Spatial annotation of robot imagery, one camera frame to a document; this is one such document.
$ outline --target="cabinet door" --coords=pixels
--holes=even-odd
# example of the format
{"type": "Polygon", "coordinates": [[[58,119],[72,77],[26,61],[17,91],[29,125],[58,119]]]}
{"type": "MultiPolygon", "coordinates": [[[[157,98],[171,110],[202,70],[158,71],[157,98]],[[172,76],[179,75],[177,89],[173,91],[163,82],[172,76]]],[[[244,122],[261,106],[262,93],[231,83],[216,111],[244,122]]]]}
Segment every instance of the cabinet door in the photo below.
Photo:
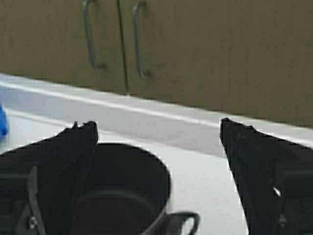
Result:
{"type": "Polygon", "coordinates": [[[248,112],[313,126],[313,1],[245,1],[248,112]]]}
{"type": "Polygon", "coordinates": [[[0,71],[126,92],[117,0],[91,0],[95,60],[89,61],[82,0],[0,0],[0,71]]]}
{"type": "Polygon", "coordinates": [[[146,77],[140,76],[137,69],[134,32],[137,1],[120,1],[130,93],[210,110],[230,107],[229,100],[234,94],[228,81],[231,43],[228,1],[145,2],[139,5],[136,19],[142,70],[150,72],[146,77]]]}

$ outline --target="pot handle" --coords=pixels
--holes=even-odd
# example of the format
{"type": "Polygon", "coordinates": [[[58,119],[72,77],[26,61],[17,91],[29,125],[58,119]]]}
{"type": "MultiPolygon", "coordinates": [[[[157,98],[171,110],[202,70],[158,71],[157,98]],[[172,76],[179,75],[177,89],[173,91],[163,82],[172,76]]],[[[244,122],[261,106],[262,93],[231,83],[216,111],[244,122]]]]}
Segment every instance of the pot handle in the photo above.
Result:
{"type": "Polygon", "coordinates": [[[187,221],[187,219],[190,218],[194,219],[194,225],[188,235],[196,234],[200,223],[199,214],[194,212],[183,211],[172,213],[167,216],[168,221],[165,228],[165,235],[181,235],[182,226],[187,221]]]}

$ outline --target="cabinet handle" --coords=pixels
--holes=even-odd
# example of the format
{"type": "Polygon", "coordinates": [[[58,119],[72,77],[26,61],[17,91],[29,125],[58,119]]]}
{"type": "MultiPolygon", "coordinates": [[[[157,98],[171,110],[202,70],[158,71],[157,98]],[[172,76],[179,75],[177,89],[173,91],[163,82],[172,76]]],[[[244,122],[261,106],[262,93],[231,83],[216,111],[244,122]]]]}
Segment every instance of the cabinet handle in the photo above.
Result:
{"type": "Polygon", "coordinates": [[[136,50],[136,60],[137,60],[137,70],[142,78],[146,78],[150,75],[150,71],[146,70],[143,71],[142,69],[142,60],[141,60],[141,50],[139,45],[139,19],[138,19],[138,12],[140,7],[145,7],[147,2],[141,0],[137,2],[133,7],[133,23],[134,23],[134,36],[135,36],[135,50],[136,50]]]}
{"type": "Polygon", "coordinates": [[[92,36],[91,36],[91,29],[89,25],[89,16],[88,16],[88,7],[90,2],[95,2],[96,0],[84,0],[83,1],[83,16],[84,16],[84,23],[85,23],[85,31],[86,31],[86,38],[87,38],[87,44],[88,44],[88,51],[89,51],[89,59],[92,67],[96,69],[104,69],[106,67],[105,64],[97,64],[95,61],[94,56],[94,47],[92,42],[92,36]]]}

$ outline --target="white countertop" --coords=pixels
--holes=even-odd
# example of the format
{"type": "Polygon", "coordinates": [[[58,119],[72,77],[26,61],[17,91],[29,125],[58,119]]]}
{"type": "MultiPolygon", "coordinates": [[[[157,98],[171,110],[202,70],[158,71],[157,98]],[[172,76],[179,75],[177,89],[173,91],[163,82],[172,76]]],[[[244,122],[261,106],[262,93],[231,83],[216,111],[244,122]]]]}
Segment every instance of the white countertop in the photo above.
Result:
{"type": "Polygon", "coordinates": [[[9,135],[0,152],[52,137],[74,121],[97,122],[99,142],[144,148],[168,166],[174,211],[201,215],[200,235],[245,235],[236,185],[220,142],[220,120],[313,147],[313,130],[0,74],[9,135]]]}

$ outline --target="black pot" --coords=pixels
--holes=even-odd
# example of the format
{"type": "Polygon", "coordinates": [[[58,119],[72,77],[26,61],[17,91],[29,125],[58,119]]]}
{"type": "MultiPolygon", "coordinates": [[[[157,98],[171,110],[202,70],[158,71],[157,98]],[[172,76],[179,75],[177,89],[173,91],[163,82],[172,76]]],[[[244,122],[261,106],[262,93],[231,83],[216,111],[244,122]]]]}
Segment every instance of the black pot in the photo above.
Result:
{"type": "Polygon", "coordinates": [[[170,173],[156,156],[126,144],[98,144],[71,235],[180,235],[189,218],[194,235],[199,215],[168,213],[170,198],[170,173]]]}

